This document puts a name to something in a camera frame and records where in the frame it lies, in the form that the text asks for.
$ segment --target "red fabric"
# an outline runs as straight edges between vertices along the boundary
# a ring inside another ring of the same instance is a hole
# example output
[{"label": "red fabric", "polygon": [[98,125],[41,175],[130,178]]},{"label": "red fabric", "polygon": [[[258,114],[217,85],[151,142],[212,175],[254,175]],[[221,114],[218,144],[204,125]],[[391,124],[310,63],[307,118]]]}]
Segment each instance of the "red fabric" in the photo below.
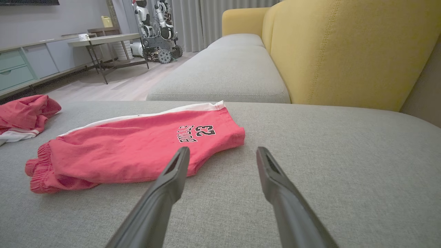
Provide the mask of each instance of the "red fabric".
[{"label": "red fabric", "polygon": [[[197,136],[197,131],[205,133]],[[151,181],[180,147],[188,146],[187,176],[193,176],[210,156],[243,145],[244,138],[226,108],[121,120],[50,140],[26,163],[26,173],[35,193]]]},{"label": "red fabric", "polygon": [[35,95],[0,105],[0,134],[10,128],[45,129],[45,123],[61,110],[61,106],[47,95]]}]

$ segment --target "white robot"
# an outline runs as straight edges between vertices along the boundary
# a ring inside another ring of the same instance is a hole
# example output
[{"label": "white robot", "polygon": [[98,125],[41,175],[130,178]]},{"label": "white robot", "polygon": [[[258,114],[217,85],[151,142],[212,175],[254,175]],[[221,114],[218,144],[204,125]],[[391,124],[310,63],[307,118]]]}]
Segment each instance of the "white robot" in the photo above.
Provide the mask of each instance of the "white robot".
[{"label": "white robot", "polygon": [[154,6],[157,17],[154,19],[159,23],[159,32],[156,32],[150,24],[150,14],[146,8],[147,0],[133,0],[133,6],[141,35],[141,42],[144,45],[144,58],[146,60],[158,60],[166,64],[172,58],[181,57],[182,49],[179,45],[176,45],[178,38],[172,23],[172,13],[169,4],[165,0],[158,0]]}]

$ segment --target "sofa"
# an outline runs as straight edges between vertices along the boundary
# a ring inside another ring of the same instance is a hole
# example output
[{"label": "sofa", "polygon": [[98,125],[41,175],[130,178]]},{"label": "sofa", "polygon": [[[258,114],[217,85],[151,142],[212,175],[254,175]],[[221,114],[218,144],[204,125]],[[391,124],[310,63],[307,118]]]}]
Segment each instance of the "sofa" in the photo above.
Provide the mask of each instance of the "sofa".
[{"label": "sofa", "polygon": [[223,37],[147,100],[399,111],[441,33],[438,0],[285,0],[227,10]]},{"label": "sofa", "polygon": [[[0,146],[0,246],[104,247],[151,182],[34,194],[26,161],[68,130],[190,103],[62,103],[37,137]],[[164,247],[280,247],[258,146],[270,150],[340,247],[441,247],[441,128],[377,109],[225,104],[245,129],[245,145],[213,155],[186,179]]]}]

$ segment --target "television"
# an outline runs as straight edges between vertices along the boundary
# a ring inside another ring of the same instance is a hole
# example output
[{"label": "television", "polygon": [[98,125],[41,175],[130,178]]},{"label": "television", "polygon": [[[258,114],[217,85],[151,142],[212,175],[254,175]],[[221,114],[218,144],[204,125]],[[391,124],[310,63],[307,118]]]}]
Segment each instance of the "television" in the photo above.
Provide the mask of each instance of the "television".
[{"label": "television", "polygon": [[58,0],[0,0],[0,5],[59,5]]}]

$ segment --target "gray sofa cushion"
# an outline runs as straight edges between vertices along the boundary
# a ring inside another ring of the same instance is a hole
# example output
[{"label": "gray sofa cushion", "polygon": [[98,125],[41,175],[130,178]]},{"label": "gray sofa cushion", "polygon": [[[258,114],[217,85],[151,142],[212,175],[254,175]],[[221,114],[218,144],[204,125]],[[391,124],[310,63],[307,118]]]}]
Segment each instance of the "gray sofa cushion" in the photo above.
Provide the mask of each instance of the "gray sofa cushion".
[{"label": "gray sofa cushion", "polygon": [[251,45],[265,47],[262,39],[257,34],[230,34],[211,43],[208,48]]},{"label": "gray sofa cushion", "polygon": [[[39,145],[67,130],[188,102],[64,104],[33,139],[0,147],[2,247],[101,248],[151,183],[36,195],[24,172]],[[189,177],[164,247],[279,247],[255,162],[267,147],[340,247],[441,247],[441,129],[401,113],[230,103],[245,145]]]},{"label": "gray sofa cushion", "polygon": [[154,85],[147,100],[291,103],[276,66],[260,46],[205,49]]}]

